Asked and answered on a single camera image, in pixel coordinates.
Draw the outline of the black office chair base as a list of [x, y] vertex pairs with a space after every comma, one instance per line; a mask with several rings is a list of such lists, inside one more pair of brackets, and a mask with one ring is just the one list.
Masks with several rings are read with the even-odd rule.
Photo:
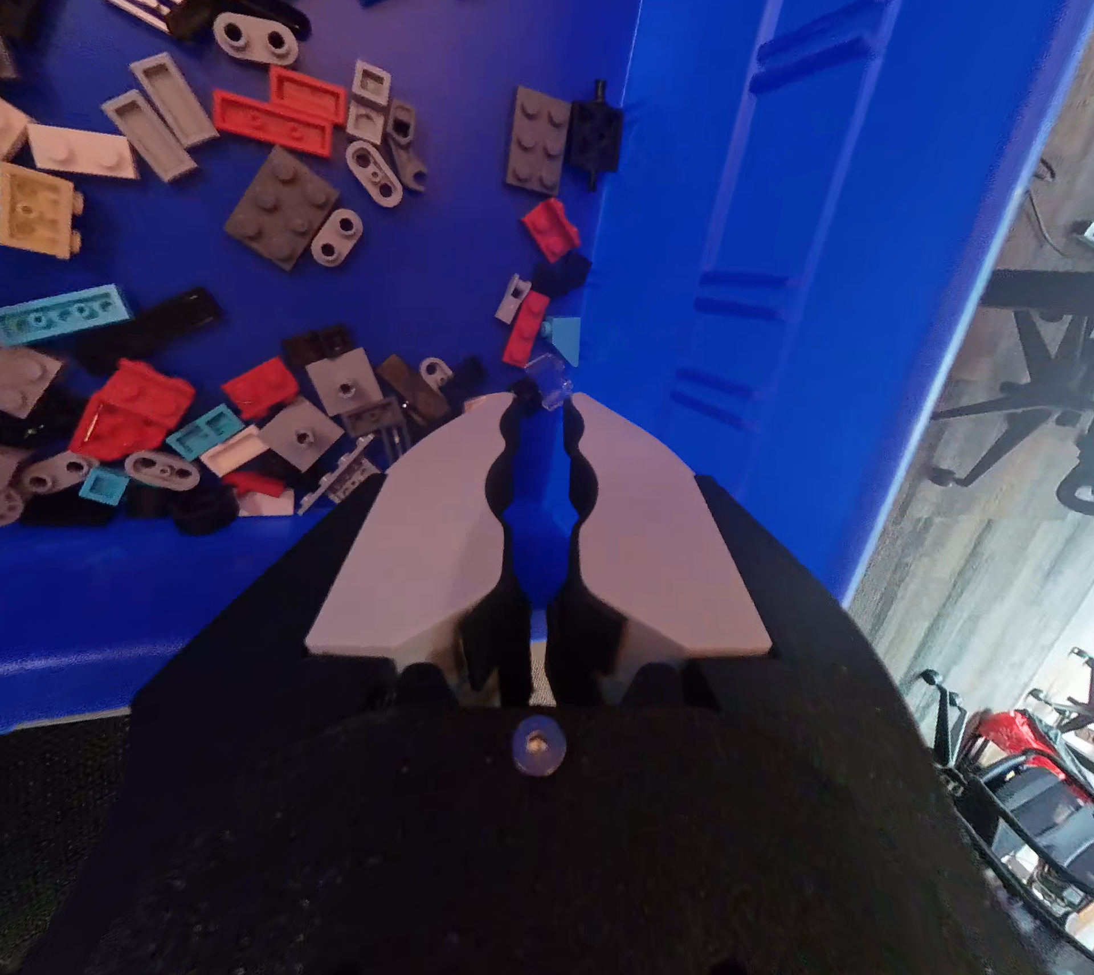
[[928, 479], [967, 488], [1046, 423], [1076, 427], [1093, 411], [1093, 274], [998, 268], [979, 304], [1009, 312], [1027, 379], [1003, 382], [992, 399], [933, 413], [933, 421], [1005, 416], [1005, 429], [965, 475], [933, 466]]

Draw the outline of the black honeycomb cushion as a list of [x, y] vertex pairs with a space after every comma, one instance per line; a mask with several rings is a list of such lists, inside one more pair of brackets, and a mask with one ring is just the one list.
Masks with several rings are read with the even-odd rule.
[[1, 738], [1, 971], [20, 973], [98, 841], [123, 784], [128, 711]]

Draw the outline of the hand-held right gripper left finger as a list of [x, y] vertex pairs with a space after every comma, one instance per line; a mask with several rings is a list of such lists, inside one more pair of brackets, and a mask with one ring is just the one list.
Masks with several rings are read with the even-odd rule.
[[371, 655], [398, 668], [497, 668], [512, 591], [511, 392], [427, 436], [389, 467], [305, 639], [312, 655]]

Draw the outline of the red and black chair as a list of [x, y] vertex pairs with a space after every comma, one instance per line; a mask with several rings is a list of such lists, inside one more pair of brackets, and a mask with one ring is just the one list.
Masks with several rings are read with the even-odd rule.
[[1017, 708], [971, 715], [934, 668], [931, 753], [962, 829], [1019, 931], [1056, 973], [1092, 973], [1092, 699], [1027, 698], [1052, 719]]

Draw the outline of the pile of lego bricks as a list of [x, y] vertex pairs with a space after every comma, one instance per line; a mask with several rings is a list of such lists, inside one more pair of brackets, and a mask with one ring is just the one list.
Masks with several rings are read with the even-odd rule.
[[517, 84], [622, 63], [635, 0], [2, 0], [2, 523], [226, 525], [313, 488], [389, 353], [485, 353], [544, 262], [502, 182]]

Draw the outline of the clear lego brick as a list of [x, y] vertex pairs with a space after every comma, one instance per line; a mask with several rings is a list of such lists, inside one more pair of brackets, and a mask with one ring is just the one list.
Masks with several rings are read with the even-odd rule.
[[527, 380], [538, 393], [542, 409], [555, 411], [571, 397], [573, 382], [569, 364], [558, 353], [542, 353], [529, 359], [525, 367]]

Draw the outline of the blue plastic bin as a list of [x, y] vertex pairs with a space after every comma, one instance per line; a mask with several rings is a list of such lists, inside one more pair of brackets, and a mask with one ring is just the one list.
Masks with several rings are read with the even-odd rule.
[[516, 88], [604, 80], [619, 169], [561, 199], [592, 258], [577, 388], [715, 476], [837, 599], [854, 591], [1092, 26], [1092, 0], [292, 0], [299, 63], [358, 59], [417, 109], [423, 195], [385, 211], [314, 172], [364, 240], [286, 272], [224, 233], [269, 146], [199, 146], [165, 183], [75, 177], [81, 252], [2, 248], [2, 306], [115, 285], [132, 312], [206, 289], [222, 320], [147, 356], [196, 390], [344, 324], [377, 364], [501, 364], [494, 318], [538, 252], [504, 183]]

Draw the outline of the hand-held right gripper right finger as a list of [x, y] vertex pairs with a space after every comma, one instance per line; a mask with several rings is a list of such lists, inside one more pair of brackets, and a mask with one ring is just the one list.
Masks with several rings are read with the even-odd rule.
[[565, 409], [577, 513], [559, 637], [583, 663], [768, 655], [771, 639], [693, 469], [585, 393]]

